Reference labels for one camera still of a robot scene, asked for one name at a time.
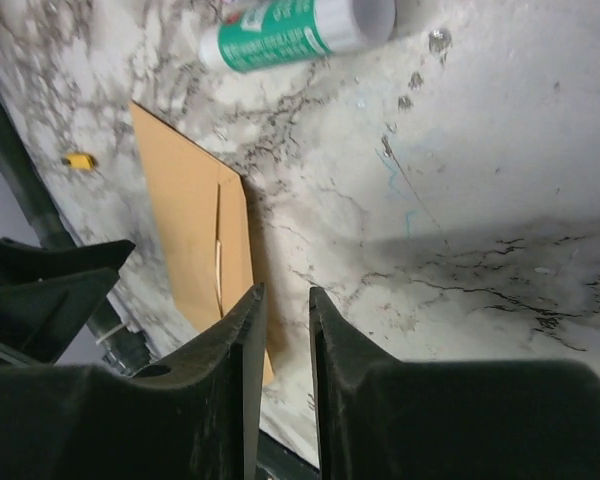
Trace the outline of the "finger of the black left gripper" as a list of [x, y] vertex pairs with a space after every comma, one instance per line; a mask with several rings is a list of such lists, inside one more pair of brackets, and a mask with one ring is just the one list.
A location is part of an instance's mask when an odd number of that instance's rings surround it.
[[0, 285], [19, 285], [83, 272], [118, 272], [136, 245], [117, 240], [90, 246], [51, 249], [0, 239]]

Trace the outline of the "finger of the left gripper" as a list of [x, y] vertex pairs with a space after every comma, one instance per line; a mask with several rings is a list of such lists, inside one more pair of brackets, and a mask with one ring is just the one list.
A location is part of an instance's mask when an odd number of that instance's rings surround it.
[[53, 364], [118, 281], [96, 269], [0, 286], [0, 364]]

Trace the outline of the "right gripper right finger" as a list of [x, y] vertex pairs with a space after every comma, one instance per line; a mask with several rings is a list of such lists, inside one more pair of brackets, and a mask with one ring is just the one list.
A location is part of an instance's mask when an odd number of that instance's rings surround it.
[[324, 479], [600, 479], [600, 377], [568, 360], [403, 362], [309, 293]]

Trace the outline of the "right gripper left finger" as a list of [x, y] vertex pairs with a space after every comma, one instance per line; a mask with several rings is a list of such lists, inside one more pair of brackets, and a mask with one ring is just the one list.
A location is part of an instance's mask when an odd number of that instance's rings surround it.
[[0, 479], [252, 479], [266, 289], [133, 377], [0, 367]]

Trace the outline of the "brown paper envelope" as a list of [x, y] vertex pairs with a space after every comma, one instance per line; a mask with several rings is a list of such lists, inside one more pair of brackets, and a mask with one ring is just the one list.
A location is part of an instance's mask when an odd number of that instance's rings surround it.
[[171, 295], [202, 333], [254, 283], [242, 180], [139, 104], [130, 111]]

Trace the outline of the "white green glue stick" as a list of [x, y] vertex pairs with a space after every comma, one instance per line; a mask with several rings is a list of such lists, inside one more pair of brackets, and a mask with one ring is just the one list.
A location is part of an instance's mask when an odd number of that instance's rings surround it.
[[263, 1], [237, 10], [199, 43], [211, 70], [238, 73], [277, 67], [385, 44], [394, 29], [394, 1]]

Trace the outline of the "yellow black utility knife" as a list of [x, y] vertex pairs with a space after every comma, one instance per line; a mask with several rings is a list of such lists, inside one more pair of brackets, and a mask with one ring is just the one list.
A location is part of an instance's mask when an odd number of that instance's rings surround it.
[[87, 153], [73, 152], [61, 159], [62, 164], [76, 170], [92, 171], [96, 168], [96, 160]]

